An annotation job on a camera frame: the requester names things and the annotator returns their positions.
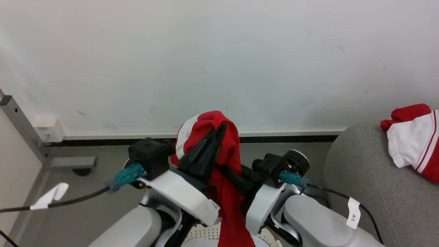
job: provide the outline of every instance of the baseboard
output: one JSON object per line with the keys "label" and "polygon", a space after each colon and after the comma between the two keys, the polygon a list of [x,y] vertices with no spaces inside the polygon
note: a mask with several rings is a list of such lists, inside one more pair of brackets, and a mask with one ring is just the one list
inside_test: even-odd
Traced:
{"label": "baseboard", "polygon": [[[306,136],[306,135],[339,135],[345,129],[304,129],[304,130],[253,130],[238,131],[239,137],[266,137],[266,136]],[[119,132],[119,133],[66,133],[64,140],[116,140],[116,139],[154,139],[176,138],[174,132]]]}
{"label": "baseboard", "polygon": [[[345,129],[307,130],[258,130],[239,131],[241,143],[268,142],[333,142]],[[175,140],[177,132],[135,132],[135,133],[67,133],[63,142],[49,146],[106,146],[131,145],[143,138],[158,141]]]}

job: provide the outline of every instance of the teal connector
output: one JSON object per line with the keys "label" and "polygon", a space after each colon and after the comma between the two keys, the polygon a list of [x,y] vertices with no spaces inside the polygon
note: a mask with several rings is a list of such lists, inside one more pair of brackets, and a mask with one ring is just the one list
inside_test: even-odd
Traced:
{"label": "teal connector", "polygon": [[143,167],[139,163],[135,163],[122,171],[118,172],[114,179],[105,183],[110,188],[110,194],[118,191],[122,186],[136,181],[143,176]]}
{"label": "teal connector", "polygon": [[294,174],[287,171],[281,171],[280,178],[282,182],[290,184],[290,185],[297,185],[302,188],[306,188],[307,184],[309,183],[309,179],[302,178],[298,174]]}

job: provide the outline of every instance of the white sticker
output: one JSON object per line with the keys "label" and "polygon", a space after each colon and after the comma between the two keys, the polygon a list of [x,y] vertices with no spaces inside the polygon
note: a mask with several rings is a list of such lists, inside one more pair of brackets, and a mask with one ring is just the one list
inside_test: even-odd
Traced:
{"label": "white sticker", "polygon": [[49,204],[52,203],[52,200],[58,201],[59,199],[61,199],[61,197],[67,191],[67,188],[68,188],[68,184],[59,183],[57,186],[55,186],[53,189],[47,192],[44,196],[38,199],[35,205],[30,206],[30,210],[48,208]]}
{"label": "white sticker", "polygon": [[360,203],[354,200],[352,197],[349,198],[348,202],[349,207],[349,217],[346,225],[348,225],[352,229],[356,229],[358,222],[360,221]]}
{"label": "white sticker", "polygon": [[213,200],[209,199],[209,202],[212,203],[212,205],[215,207],[215,209],[217,211],[219,211],[221,209],[220,206],[218,204],[216,204],[216,202],[214,202]]}

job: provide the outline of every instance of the perforated white surface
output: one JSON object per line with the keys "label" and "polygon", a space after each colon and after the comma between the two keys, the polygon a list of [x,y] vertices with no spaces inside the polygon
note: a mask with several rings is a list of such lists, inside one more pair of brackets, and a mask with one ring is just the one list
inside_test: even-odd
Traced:
{"label": "perforated white surface", "polygon": [[[191,231],[187,235],[186,239],[183,242],[183,246],[185,246],[185,243],[195,238],[218,240],[220,239],[220,229],[221,229],[221,223],[218,223],[213,227],[204,227],[202,225],[196,225],[191,229]],[[266,228],[262,229],[261,234],[258,234],[256,236],[251,234],[251,236],[263,240],[270,247],[278,247],[278,244],[276,243],[276,240],[274,239],[273,235]]]}

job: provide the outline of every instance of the gray floor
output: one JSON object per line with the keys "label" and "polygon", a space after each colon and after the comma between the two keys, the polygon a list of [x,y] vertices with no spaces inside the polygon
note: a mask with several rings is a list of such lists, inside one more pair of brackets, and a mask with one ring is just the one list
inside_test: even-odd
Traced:
{"label": "gray floor", "polygon": [[[288,149],[305,154],[311,168],[305,175],[314,184],[324,185],[323,164],[332,143],[257,143],[241,144],[241,162],[251,166],[256,158],[266,153],[283,155]],[[97,156],[96,168],[86,177],[71,170],[51,170],[40,175],[46,181],[43,191],[60,182],[68,183],[69,189],[62,200],[73,199],[97,191],[107,180],[120,171],[128,158],[127,146],[51,148],[54,155]],[[83,247],[114,224],[128,211],[137,206],[143,196],[142,190],[125,186],[115,194],[105,193],[78,204],[21,214],[11,236],[16,236],[21,247]],[[19,224],[28,222],[20,230]]]}

